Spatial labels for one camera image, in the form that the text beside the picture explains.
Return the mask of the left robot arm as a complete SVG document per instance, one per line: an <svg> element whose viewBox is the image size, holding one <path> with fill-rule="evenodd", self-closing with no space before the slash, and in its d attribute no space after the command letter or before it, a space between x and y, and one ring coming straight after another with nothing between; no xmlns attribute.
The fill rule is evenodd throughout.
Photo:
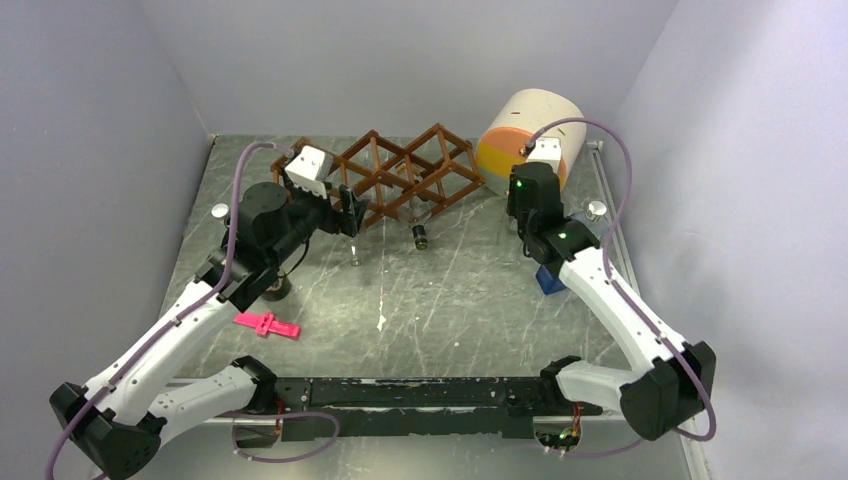
<svg viewBox="0 0 848 480"><path fill-rule="evenodd" d="M345 186L327 195L275 182L234 189L228 230L173 309L126 353L82 385L61 384L49 403L102 477L127 479L159 448L229 412L261 416L277 404L276 376L243 356L218 374L164 392L204 339L231 324L278 279L283 262L316 231L355 236L368 202Z"/></svg>

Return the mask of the clear square labelled liquor bottle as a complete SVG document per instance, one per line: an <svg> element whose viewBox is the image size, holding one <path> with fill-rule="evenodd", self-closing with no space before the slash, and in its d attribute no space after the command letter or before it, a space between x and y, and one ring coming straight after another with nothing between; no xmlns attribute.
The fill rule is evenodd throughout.
<svg viewBox="0 0 848 480"><path fill-rule="evenodd" d="M400 220L410 228L414 246L418 251L425 251L428 248L426 225L434 215L433 209L438 205L436 200L427 197L427 194L431 193L433 190L425 187L421 196L413 195L397 210Z"/></svg>

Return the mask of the clear tall glass bottle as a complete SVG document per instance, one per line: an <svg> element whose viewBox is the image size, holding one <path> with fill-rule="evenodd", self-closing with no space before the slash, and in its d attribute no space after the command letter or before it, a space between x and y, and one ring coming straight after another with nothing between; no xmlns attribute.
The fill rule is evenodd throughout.
<svg viewBox="0 0 848 480"><path fill-rule="evenodd" d="M360 244L361 244L361 240L364 236L364 231L366 229L366 227L364 226L364 220L363 220L361 229L360 229L358 235L355 238L350 238L350 237L347 236L348 237L347 244L348 244L349 250L350 250L350 261L349 261L349 263L350 263L351 266L354 266L354 267L358 267L362 264L362 257L361 257L362 248L361 248Z"/></svg>

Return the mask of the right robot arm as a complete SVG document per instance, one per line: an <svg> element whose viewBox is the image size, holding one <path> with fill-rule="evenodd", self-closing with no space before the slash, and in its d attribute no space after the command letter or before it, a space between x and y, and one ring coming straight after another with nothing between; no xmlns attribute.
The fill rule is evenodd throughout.
<svg viewBox="0 0 848 480"><path fill-rule="evenodd" d="M580 359L554 366L553 378L539 389L548 412L591 404L621 413L639 437L654 441L706 410L715 352L660 320L610 265L598 237L565 215L559 179L548 164L513 167L507 213L517 223L525 255L590 308L628 362L625 370Z"/></svg>

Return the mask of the brown wooden wine rack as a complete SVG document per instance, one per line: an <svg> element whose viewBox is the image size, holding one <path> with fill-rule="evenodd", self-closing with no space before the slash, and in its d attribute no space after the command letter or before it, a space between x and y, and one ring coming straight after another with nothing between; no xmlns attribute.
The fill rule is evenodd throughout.
<svg viewBox="0 0 848 480"><path fill-rule="evenodd" d="M425 187L433 190L427 197L438 202L433 218L485 183L472 143L440 123L406 145L370 130L341 154L324 147L320 150L333 159L329 170L333 206L341 205L340 185L352 189L359 198L370 199L365 227L381 219L407 225L400 220L398 207L413 195L421 196Z"/></svg>

